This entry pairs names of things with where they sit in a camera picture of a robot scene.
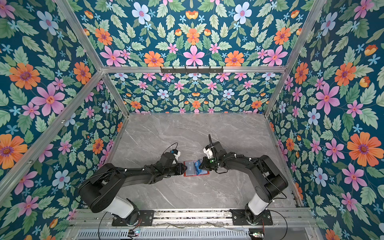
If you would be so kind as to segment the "red leather card holder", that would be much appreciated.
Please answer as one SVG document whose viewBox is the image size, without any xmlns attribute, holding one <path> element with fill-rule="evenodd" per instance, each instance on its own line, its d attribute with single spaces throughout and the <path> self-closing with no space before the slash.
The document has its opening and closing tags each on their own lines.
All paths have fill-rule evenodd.
<svg viewBox="0 0 384 240">
<path fill-rule="evenodd" d="M 198 177 L 209 175 L 209 171 L 201 170 L 199 168 L 201 163 L 202 160 L 184 161 L 184 165 L 187 167 L 187 170 L 184 172 L 184 177 Z"/>
</svg>

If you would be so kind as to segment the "blue VIP credit card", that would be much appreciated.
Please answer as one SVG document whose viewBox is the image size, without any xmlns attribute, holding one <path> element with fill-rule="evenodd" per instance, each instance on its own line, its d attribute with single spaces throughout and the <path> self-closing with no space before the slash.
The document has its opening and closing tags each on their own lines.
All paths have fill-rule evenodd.
<svg viewBox="0 0 384 240">
<path fill-rule="evenodd" d="M 206 173 L 205 170 L 200 169 L 201 163 L 202 163 L 201 160 L 197 160 L 194 162 L 195 172 L 197 176 L 204 175 Z"/>
</svg>

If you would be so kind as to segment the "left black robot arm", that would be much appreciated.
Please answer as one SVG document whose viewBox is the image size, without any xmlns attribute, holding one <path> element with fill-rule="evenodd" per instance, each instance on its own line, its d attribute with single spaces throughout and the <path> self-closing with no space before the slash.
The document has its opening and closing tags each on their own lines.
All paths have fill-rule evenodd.
<svg viewBox="0 0 384 240">
<path fill-rule="evenodd" d="M 134 214 L 137 207 L 130 200 L 118 197 L 121 188 L 155 184 L 164 178 L 181 176 L 187 169 L 182 163 L 167 167 L 155 164 L 133 169 L 118 168 L 108 163 L 80 183 L 77 193 L 93 213 L 105 211 L 127 219 Z"/>
</svg>

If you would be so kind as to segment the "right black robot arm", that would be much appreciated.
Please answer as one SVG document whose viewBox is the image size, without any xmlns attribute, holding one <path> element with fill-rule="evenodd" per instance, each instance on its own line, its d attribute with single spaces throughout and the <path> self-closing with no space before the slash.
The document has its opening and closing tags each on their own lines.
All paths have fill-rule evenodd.
<svg viewBox="0 0 384 240">
<path fill-rule="evenodd" d="M 255 195 L 245 206 L 245 218 L 248 223 L 258 223 L 268 206 L 289 186 L 288 181 L 276 164 L 267 155 L 249 158 L 230 152 L 204 157 L 199 165 L 200 170 L 217 171 L 236 170 L 248 175 Z"/>
</svg>

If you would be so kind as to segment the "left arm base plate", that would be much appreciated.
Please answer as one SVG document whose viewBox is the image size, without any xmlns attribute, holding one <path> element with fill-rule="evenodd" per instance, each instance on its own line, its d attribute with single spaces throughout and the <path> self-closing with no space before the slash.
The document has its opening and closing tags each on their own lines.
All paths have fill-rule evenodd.
<svg viewBox="0 0 384 240">
<path fill-rule="evenodd" d="M 114 216 L 113 227 L 148 227 L 154 220 L 155 211 L 153 210 L 134 210 L 127 218 L 123 219 Z"/>
</svg>

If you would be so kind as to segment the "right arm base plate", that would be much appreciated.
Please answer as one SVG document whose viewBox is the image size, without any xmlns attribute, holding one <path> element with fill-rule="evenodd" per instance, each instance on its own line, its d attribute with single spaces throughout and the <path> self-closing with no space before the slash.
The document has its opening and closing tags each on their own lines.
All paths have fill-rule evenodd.
<svg viewBox="0 0 384 240">
<path fill-rule="evenodd" d="M 259 215 L 254 215 L 250 210 L 230 209 L 234 226 L 272 226 L 271 212 L 265 210 Z"/>
</svg>

